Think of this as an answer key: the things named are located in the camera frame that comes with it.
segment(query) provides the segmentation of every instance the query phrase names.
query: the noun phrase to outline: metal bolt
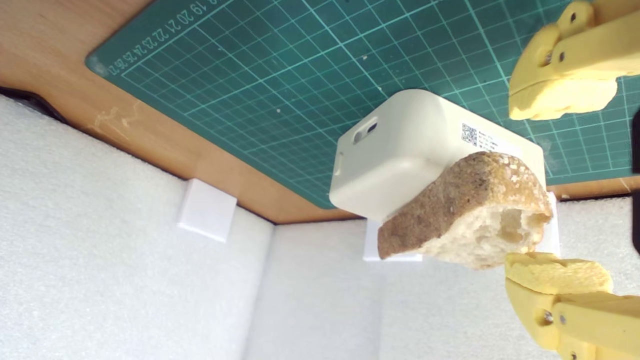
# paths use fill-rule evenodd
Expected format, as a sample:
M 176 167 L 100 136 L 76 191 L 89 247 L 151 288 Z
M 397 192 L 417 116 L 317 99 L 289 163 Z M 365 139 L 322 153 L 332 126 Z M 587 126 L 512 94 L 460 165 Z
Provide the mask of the metal bolt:
M 548 323 L 553 323 L 554 322 L 554 316 L 551 314 L 551 312 L 545 311 L 545 320 Z

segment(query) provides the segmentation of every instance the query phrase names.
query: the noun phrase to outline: yellow foam pad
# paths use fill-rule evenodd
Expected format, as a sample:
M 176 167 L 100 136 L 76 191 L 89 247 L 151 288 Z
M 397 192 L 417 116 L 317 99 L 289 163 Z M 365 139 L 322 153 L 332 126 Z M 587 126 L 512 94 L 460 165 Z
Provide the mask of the yellow foam pad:
M 610 293 L 613 283 L 602 265 L 582 259 L 558 259 L 545 252 L 509 253 L 504 264 L 506 277 L 538 293 Z

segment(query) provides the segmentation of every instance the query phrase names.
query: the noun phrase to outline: white plastic box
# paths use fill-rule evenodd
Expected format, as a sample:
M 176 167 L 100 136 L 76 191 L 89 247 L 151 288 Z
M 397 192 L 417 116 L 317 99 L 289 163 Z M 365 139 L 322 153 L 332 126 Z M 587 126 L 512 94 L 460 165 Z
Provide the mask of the white plastic box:
M 540 146 L 431 92 L 404 90 L 340 137 L 329 196 L 383 223 L 445 168 L 482 150 L 519 157 L 546 187 Z

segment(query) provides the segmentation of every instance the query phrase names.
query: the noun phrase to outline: wooden board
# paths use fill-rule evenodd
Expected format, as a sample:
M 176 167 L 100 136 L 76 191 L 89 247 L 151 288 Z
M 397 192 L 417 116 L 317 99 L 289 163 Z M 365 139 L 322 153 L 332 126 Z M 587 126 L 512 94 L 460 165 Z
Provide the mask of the wooden board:
M 345 211 L 319 209 L 84 66 L 84 57 L 147 2 L 0 2 L 0 85 L 42 95 L 81 131 L 180 178 L 202 179 L 276 224 L 355 218 Z M 636 188 L 637 177 L 550 190 L 576 199 Z

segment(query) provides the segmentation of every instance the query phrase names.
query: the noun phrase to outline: white block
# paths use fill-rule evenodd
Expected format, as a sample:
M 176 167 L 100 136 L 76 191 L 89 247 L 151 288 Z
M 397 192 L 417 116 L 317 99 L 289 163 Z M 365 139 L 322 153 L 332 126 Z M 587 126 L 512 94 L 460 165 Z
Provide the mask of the white block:
M 227 242 L 237 199 L 198 179 L 191 179 L 182 200 L 178 226 Z
M 560 236 L 558 231 L 558 208 L 556 195 L 552 192 L 547 193 L 551 208 L 554 211 L 554 217 L 545 225 L 545 236 L 536 246 L 537 252 L 551 252 L 560 258 Z
M 378 229 L 380 223 L 367 219 L 367 232 L 364 240 L 364 261 L 381 261 L 378 255 Z M 421 254 L 398 254 L 385 259 L 385 261 L 422 261 Z

